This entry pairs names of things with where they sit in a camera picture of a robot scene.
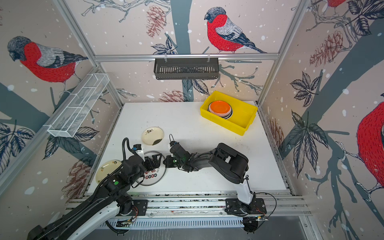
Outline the orange plastic plate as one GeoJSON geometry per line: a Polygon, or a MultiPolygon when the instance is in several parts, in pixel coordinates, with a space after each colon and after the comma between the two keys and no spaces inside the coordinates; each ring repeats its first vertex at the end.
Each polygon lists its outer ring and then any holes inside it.
{"type": "Polygon", "coordinates": [[[208,111],[219,117],[226,117],[232,112],[232,107],[225,101],[214,101],[209,105],[208,111]]]}

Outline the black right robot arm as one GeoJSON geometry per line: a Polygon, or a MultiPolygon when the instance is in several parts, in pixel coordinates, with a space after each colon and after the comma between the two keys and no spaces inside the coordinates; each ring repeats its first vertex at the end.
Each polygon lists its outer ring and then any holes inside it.
{"type": "Polygon", "coordinates": [[[164,160],[166,168],[178,168],[187,173],[197,172],[204,168],[214,168],[235,185],[240,203],[247,206],[252,203],[254,195],[246,180],[249,159],[245,155],[224,143],[219,143],[211,151],[191,154],[175,141],[173,135],[169,135],[169,139],[171,154],[164,160]]]}

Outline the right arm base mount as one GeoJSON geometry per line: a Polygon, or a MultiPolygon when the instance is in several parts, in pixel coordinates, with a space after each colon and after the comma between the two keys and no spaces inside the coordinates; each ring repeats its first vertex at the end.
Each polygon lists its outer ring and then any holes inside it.
{"type": "Polygon", "coordinates": [[[226,199],[225,212],[228,215],[245,217],[247,215],[266,215],[264,199],[253,196],[250,204],[245,204],[238,199],[226,199]]]}

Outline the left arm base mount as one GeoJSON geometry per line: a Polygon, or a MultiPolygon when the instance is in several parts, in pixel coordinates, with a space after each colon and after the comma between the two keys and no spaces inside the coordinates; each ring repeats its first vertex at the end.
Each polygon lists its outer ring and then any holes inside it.
{"type": "Polygon", "coordinates": [[[145,216],[148,208],[148,200],[134,200],[131,196],[126,195],[117,199],[119,206],[119,216],[145,216]]]}

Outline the white plate green cloud outline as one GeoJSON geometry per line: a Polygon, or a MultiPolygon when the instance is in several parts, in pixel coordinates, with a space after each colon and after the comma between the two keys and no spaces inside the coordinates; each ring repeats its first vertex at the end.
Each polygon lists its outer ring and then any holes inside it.
{"type": "Polygon", "coordinates": [[[213,110],[212,110],[212,108],[211,108],[211,104],[209,105],[209,107],[208,107],[208,111],[210,112],[210,113],[212,113],[212,114],[214,114],[214,115],[217,115],[217,116],[219,116],[219,117],[221,117],[221,118],[223,118],[223,119],[229,119],[229,118],[231,118],[232,117],[232,115],[233,115],[233,109],[232,109],[232,107],[230,107],[230,111],[229,112],[227,112],[226,114],[216,114],[213,110]]]}

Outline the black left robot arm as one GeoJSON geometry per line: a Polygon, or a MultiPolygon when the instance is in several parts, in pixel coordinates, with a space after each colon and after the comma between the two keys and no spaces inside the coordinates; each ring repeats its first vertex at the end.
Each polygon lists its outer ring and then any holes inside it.
{"type": "Polygon", "coordinates": [[[123,161],[96,187],[94,193],[55,222],[46,227],[36,226],[29,233],[29,240],[82,240],[102,223],[115,216],[130,217],[134,222],[144,216],[148,201],[134,201],[128,194],[145,179],[148,166],[140,144],[130,147],[129,139],[122,142],[123,161]]]}

